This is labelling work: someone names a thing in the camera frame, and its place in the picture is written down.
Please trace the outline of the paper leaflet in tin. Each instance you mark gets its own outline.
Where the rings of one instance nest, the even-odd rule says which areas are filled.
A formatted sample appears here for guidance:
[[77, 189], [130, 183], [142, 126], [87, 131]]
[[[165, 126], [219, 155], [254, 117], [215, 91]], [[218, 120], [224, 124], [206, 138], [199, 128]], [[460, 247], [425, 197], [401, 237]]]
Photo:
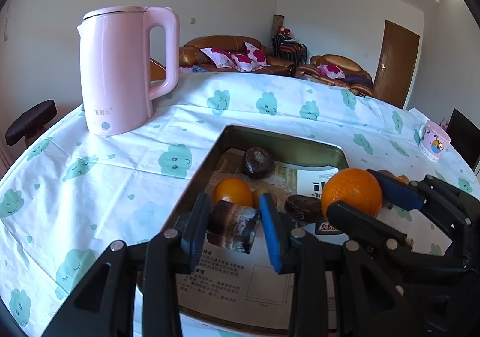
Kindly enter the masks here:
[[[246, 182], [252, 194], [268, 191], [283, 212], [292, 195], [319, 197], [337, 167], [317, 167], [276, 162], [272, 174], [254, 180], [241, 172], [243, 152], [230, 149], [223, 153], [206, 175], [202, 191], [212, 197], [222, 179], [238, 178]], [[194, 272], [177, 279], [182, 313], [204, 322], [231, 323], [235, 327], [285, 329], [290, 316], [294, 278], [277, 274], [271, 266], [264, 231], [259, 221], [249, 254], [219, 248], [205, 239], [202, 257]]]

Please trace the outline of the dark round stool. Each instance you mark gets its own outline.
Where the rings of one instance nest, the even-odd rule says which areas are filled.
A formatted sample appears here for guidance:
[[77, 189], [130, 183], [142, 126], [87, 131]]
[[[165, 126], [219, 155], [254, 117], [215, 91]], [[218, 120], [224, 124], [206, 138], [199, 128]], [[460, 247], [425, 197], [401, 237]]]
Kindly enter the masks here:
[[5, 133], [7, 146], [14, 146], [23, 140], [30, 146], [47, 129], [47, 124], [57, 115], [54, 100], [43, 101], [20, 115]]

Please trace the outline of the dark brown round fruit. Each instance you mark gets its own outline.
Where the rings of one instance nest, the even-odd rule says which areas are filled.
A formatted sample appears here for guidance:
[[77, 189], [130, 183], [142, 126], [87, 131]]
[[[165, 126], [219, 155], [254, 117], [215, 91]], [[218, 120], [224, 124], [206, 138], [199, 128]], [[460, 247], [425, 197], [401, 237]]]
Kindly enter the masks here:
[[260, 147], [247, 149], [242, 156], [241, 172], [250, 179], [264, 179], [272, 174], [275, 164], [272, 154]]

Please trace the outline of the brown wooden chair back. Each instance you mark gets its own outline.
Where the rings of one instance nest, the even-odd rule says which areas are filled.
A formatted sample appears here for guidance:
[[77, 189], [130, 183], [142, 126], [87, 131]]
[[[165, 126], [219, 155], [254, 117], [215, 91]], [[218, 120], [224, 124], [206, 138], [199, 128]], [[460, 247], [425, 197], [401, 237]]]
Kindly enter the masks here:
[[162, 81], [166, 79], [166, 69], [157, 60], [150, 59], [150, 76], [151, 81]]

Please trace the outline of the white tablecloth green clouds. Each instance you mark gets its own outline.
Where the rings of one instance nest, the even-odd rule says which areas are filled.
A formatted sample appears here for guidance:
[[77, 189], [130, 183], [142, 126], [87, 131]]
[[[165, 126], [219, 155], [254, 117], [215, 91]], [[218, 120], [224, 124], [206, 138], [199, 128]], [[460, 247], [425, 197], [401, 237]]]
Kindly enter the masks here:
[[114, 240], [137, 244], [166, 223], [195, 171], [231, 124], [339, 146], [350, 166], [410, 179], [427, 174], [477, 196], [454, 148], [439, 162], [418, 148], [425, 115], [343, 88], [261, 74], [185, 74], [135, 131], [97, 136], [77, 108], [1, 180], [1, 299], [39, 336]]

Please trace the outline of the small brown kiwi fruit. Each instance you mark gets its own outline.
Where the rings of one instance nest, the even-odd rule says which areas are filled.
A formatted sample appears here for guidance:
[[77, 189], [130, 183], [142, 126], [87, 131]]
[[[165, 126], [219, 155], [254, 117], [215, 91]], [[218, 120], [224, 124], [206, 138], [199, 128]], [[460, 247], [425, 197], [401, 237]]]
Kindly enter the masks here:
[[378, 170], [377, 173], [383, 177], [394, 178], [395, 175], [388, 170]]

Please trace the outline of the pink metal tin box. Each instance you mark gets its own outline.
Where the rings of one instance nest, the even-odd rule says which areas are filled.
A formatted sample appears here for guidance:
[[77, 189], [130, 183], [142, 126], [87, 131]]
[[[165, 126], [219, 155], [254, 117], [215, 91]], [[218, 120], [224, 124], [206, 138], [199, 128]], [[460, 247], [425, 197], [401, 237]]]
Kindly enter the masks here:
[[199, 194], [210, 200], [199, 263], [176, 279], [182, 317], [222, 334], [285, 335], [294, 278], [269, 260], [260, 194], [268, 192], [278, 210], [290, 196], [319, 196], [347, 168], [343, 149], [239, 125], [186, 127], [146, 161], [160, 176], [145, 182], [149, 200], [133, 215], [132, 242], [172, 227]]

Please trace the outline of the brown leather long sofa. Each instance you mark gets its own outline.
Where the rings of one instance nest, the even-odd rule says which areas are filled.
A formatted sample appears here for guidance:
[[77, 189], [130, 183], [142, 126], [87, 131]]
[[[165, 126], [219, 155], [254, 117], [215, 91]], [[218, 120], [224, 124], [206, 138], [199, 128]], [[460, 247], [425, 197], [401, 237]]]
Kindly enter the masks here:
[[235, 60], [258, 62], [249, 73], [273, 74], [291, 77], [295, 63], [274, 57], [255, 38], [241, 35], [201, 36], [180, 47], [180, 66], [199, 66], [206, 71], [239, 71]]

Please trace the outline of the black television screen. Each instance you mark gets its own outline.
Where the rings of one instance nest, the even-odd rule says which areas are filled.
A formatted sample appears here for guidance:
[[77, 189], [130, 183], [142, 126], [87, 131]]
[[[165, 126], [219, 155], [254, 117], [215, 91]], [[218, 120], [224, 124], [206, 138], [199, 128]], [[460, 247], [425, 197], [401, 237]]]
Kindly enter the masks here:
[[462, 112], [454, 108], [447, 133], [451, 138], [451, 146], [459, 152], [468, 166], [475, 170], [479, 164], [479, 128]]

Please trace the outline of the stacked dark chairs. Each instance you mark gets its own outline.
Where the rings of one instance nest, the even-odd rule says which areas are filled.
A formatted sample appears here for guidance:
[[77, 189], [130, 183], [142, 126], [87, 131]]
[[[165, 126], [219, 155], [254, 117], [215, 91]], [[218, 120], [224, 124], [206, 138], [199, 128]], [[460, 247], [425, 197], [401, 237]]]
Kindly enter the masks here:
[[285, 17], [280, 14], [273, 15], [272, 19], [272, 52], [275, 57], [303, 65], [308, 60], [308, 48], [305, 44], [294, 38], [294, 34], [284, 25]]

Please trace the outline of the large orange mandarin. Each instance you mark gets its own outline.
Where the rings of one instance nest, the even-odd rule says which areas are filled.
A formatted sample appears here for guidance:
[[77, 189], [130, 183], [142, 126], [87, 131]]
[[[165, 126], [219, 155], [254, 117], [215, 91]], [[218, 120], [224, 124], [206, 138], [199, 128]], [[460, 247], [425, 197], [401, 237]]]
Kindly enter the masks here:
[[332, 176], [323, 187], [320, 197], [323, 215], [339, 201], [376, 218], [383, 206], [383, 192], [368, 171], [347, 168]]

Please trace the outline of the pink cartoon mug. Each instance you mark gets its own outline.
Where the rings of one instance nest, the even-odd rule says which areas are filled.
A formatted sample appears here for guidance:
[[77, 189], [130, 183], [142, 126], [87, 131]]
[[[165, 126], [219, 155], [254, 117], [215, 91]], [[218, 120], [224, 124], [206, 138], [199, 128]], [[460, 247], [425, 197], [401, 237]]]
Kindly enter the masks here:
[[431, 120], [421, 125], [418, 135], [421, 152], [432, 162], [438, 162], [451, 143], [448, 133]]

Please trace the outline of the pink electric kettle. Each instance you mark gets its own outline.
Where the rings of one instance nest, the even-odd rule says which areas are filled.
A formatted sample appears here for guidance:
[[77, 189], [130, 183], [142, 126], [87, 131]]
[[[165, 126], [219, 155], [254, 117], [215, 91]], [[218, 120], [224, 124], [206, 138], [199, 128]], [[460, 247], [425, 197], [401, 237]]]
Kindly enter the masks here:
[[[151, 85], [150, 34], [165, 33], [165, 79]], [[165, 7], [115, 6], [88, 12], [80, 36], [80, 85], [88, 130], [101, 136], [137, 129], [153, 116], [152, 101], [179, 81], [180, 22]]]

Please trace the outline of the small orange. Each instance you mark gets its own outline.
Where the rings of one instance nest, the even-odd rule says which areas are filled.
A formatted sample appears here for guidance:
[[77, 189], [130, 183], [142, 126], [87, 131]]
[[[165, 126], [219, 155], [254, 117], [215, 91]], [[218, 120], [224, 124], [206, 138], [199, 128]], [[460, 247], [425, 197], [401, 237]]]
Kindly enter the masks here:
[[394, 178], [396, 180], [398, 180], [399, 182], [402, 182], [402, 183], [405, 183], [405, 184], [409, 183], [409, 178], [405, 175], [395, 176]]

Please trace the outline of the brown wooden door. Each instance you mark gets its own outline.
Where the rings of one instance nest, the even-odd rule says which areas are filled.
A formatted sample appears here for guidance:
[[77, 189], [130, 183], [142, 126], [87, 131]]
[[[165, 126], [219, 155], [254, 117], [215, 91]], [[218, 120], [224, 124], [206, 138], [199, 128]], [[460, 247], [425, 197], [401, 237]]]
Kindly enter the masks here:
[[404, 107], [413, 79], [420, 36], [385, 20], [382, 49], [373, 82], [374, 96], [398, 108]]

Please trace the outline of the sugarcane piece striped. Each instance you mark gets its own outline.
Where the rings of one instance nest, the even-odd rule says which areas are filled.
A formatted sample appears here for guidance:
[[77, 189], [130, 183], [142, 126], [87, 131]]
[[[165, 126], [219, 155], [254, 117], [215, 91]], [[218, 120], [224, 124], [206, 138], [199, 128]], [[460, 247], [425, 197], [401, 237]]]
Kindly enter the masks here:
[[259, 223], [258, 209], [220, 200], [208, 216], [207, 241], [219, 248], [249, 254]]

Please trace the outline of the dark brown date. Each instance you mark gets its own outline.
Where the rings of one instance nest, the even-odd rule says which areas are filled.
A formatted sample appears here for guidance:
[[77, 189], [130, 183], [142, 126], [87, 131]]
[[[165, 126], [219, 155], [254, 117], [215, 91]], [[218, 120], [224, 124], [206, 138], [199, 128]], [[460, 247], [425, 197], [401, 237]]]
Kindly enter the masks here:
[[285, 201], [284, 209], [300, 227], [323, 219], [320, 200], [312, 196], [289, 196]]

